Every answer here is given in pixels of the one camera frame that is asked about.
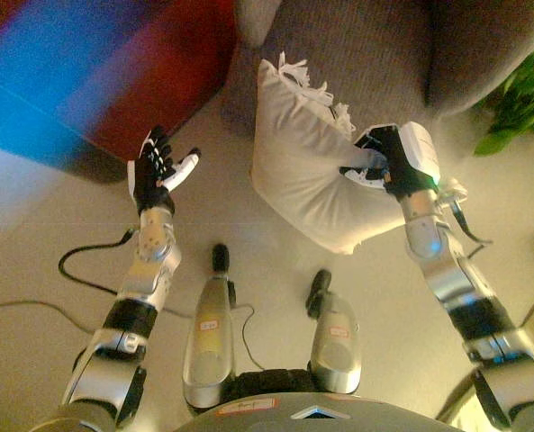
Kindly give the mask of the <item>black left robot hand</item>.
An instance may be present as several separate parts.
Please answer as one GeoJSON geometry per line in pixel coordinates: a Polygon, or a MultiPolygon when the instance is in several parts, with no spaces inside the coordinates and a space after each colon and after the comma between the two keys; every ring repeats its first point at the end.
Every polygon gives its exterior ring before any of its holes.
{"type": "Polygon", "coordinates": [[[170,193],[195,170],[201,150],[192,148],[177,162],[171,157],[170,137],[162,126],[151,129],[142,142],[139,156],[127,163],[128,187],[138,214],[159,207],[175,214],[170,193]]]}

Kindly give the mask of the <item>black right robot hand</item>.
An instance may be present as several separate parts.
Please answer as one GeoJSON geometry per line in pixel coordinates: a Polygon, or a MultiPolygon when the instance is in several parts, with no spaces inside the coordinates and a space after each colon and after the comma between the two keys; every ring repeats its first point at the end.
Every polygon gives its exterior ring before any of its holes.
{"type": "Polygon", "coordinates": [[[368,128],[355,146],[371,157],[360,166],[342,166],[339,172],[352,182],[383,189],[400,200],[423,190],[437,191],[439,161],[429,132],[409,121],[368,128]]]}

